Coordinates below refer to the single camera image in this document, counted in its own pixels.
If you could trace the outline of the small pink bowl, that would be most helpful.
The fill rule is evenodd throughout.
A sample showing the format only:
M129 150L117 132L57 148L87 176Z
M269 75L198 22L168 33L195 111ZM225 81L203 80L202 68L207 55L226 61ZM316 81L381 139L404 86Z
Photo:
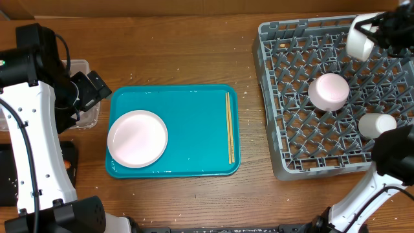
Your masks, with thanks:
M342 108L349 95L349 85L338 74L323 74L312 81L308 88L311 103L322 111L337 111Z

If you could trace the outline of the large pink plate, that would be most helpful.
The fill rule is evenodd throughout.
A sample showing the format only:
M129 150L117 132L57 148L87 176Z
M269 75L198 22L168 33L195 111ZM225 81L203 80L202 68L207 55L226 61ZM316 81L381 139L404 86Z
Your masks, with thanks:
M156 162L168 145L168 130L156 114L130 111L112 124L107 147L112 158L127 168L143 168Z

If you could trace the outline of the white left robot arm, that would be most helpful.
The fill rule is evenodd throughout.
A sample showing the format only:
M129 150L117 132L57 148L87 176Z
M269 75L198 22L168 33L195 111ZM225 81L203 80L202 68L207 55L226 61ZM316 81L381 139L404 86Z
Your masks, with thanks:
M65 169L58 135L81 112L111 94L96 72L71 74L61 36L35 23L16 28L17 46L1 53L1 109L17 170L19 215L7 232L139 231L130 217L107 213L99 197L79 200Z

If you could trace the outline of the wooden chopstick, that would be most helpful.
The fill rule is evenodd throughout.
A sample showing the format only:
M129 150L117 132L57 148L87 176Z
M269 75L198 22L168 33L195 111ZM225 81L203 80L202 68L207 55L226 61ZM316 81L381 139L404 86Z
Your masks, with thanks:
M226 93L226 123L227 123L227 136L228 136L228 162L232 163L232 147L231 147L231 136L230 136L230 115L229 115L229 93Z
M231 147L232 147L232 163L235 162L235 151L234 151L234 130L232 124L232 110L231 110L231 103L230 103L230 93L229 93L229 115L230 115L230 136L231 136Z

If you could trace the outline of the orange sausage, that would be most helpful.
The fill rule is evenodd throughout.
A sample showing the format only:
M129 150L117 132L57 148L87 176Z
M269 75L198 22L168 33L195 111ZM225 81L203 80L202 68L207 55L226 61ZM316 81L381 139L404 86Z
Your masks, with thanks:
M64 161L65 168L69 169L71 167L71 163L69 161Z

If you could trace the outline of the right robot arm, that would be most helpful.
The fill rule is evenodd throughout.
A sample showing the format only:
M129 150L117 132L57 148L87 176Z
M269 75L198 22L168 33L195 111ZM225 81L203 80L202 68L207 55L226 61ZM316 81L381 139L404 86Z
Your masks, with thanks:
M413 57L413 2L394 11L357 16L349 29L346 52L367 61L374 46L393 58ZM379 134L372 163L363 179L339 202L322 215L304 224L299 232L368 232L366 220L390 197L413 185L413 125L389 129Z

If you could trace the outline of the white paper cup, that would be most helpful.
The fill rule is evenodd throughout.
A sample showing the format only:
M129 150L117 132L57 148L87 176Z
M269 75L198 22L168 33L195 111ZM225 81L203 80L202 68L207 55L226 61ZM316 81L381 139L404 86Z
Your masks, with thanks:
M365 114L358 123L360 134L367 139L376 139L383 132L396 127L397 122L393 116L381 113Z

